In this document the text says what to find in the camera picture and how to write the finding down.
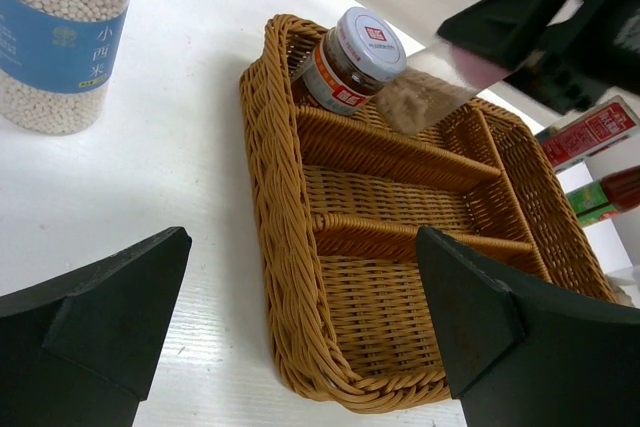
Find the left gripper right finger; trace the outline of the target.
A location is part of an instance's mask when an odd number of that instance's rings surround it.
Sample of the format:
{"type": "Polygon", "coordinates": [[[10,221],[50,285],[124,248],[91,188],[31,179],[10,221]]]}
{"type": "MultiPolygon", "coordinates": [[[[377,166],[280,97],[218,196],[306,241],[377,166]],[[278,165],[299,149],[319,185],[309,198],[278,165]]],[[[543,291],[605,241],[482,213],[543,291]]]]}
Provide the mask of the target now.
{"type": "Polygon", "coordinates": [[[639,312],[489,258],[433,227],[418,267],[470,426],[635,426],[639,312]]]}

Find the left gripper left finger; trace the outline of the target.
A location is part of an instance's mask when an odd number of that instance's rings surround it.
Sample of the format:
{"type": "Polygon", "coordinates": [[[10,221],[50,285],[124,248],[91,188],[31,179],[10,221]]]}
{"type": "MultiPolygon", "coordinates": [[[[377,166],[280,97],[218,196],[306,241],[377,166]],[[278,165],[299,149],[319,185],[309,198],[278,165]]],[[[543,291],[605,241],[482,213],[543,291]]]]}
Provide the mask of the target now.
{"type": "Polygon", "coordinates": [[[4,426],[130,426],[149,395],[191,238],[171,227],[1,298],[4,426]]]}

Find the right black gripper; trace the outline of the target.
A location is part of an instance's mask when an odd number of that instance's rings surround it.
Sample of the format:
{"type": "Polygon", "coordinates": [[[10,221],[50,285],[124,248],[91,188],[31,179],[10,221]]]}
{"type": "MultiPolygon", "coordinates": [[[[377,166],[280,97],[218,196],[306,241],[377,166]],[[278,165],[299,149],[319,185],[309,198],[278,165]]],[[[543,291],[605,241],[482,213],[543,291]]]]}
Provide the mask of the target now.
{"type": "MultiPolygon", "coordinates": [[[[480,0],[445,20],[437,35],[514,70],[566,0],[480,0]]],[[[613,88],[639,93],[639,0],[581,0],[548,26],[505,82],[551,111],[585,112],[613,88]]]]}

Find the sauce jar white lid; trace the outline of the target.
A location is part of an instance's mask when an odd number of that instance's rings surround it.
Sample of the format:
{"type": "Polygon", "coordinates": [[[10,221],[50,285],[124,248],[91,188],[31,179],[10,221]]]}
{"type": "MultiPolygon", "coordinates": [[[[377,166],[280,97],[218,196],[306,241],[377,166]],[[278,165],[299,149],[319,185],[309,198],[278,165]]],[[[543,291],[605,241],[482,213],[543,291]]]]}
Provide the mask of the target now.
{"type": "Polygon", "coordinates": [[[294,102],[351,116],[407,66],[404,47],[375,12],[349,8],[291,79],[294,102]]]}

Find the pink lid spice shaker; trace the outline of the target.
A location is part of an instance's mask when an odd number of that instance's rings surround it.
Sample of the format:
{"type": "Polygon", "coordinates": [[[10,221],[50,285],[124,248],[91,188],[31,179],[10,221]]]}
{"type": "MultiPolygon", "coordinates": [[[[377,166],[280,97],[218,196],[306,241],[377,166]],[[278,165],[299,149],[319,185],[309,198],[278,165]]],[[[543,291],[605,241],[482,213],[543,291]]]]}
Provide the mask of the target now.
{"type": "Polygon", "coordinates": [[[407,59],[406,69],[374,98],[396,131],[414,136],[452,114],[510,71],[436,38],[407,59]]]}

